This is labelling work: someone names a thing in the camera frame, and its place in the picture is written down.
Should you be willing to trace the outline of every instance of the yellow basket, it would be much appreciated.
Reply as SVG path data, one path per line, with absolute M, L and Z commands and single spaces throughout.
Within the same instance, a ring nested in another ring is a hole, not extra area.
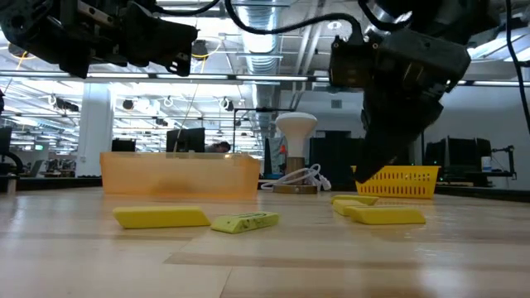
M 360 195 L 432 199 L 439 166 L 385 166 L 368 181 L 357 185 Z

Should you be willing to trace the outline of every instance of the table lamp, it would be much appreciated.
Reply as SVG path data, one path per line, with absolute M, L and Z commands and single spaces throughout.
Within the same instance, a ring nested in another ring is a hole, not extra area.
M 315 129 L 316 118 L 308 113 L 284 113 L 276 119 L 276 126 L 283 132 L 287 139 L 287 170 L 289 175 L 295 171 L 298 174 L 290 176 L 289 180 L 295 180 L 304 176 L 300 171 L 306 167 L 304 158 L 304 143 L 310 132 Z M 283 194 L 315 194 L 315 185 L 304 185 L 304 180 L 289 184 L 274 185 L 273 191 Z

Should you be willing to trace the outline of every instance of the wooden tabletop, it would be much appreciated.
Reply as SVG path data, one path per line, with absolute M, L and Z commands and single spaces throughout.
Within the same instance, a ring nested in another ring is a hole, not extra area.
M 530 205 L 438 195 L 412 204 L 426 225 L 365 226 L 330 194 L 168 203 L 101 189 L 0 198 L 0 297 L 530 297 Z M 123 230 L 117 206 L 265 210 L 276 227 Z

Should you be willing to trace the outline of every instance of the yellow sponge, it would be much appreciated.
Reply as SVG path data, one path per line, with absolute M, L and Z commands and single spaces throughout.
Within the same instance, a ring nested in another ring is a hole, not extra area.
M 171 228 L 208 226 L 200 207 L 153 206 L 118 207 L 113 210 L 114 218 L 124 228 Z
M 366 205 L 373 205 L 378 201 L 378 197 L 366 196 L 366 195 L 336 195 L 331 198 L 331 203 L 335 202 L 336 199 L 349 199 L 356 200 Z
M 212 229 L 225 233 L 242 233 L 278 224 L 280 216 L 272 212 L 252 212 L 238 215 L 219 216 Z
M 344 208 L 352 221 L 362 224 L 424 224 L 425 218 L 418 209 L 389 206 L 350 206 Z
M 359 202 L 359 201 L 356 201 L 356 200 L 351 200 L 351 199 L 335 199 L 333 201 L 333 209 L 340 215 L 342 216 L 345 216 L 345 208 L 346 207 L 349 207 L 349 206 L 364 206 L 366 207 L 365 204 Z

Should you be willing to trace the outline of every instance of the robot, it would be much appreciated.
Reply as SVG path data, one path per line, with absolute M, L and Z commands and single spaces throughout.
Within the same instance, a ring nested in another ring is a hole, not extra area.
M 149 62 L 187 76 L 197 30 L 153 13 L 193 16 L 219 1 L 192 12 L 168 12 L 156 0 L 4 0 L 0 26 L 11 43 L 80 78 L 86 78 L 91 64 L 142 67 Z M 499 25 L 486 0 L 375 0 L 391 17 L 410 14 L 399 23 L 381 22 L 367 2 L 359 0 L 359 5 L 382 33 L 363 34 L 359 22 L 344 13 L 260 30 L 246 26 L 231 0 L 224 0 L 234 23 L 254 34 L 280 34 L 339 19 L 351 24 L 351 36 L 337 36 L 331 45 L 329 74 L 331 85 L 364 91 L 367 133 L 355 173 L 361 183 L 438 119 L 441 97 L 457 85 L 470 64 L 469 39 Z

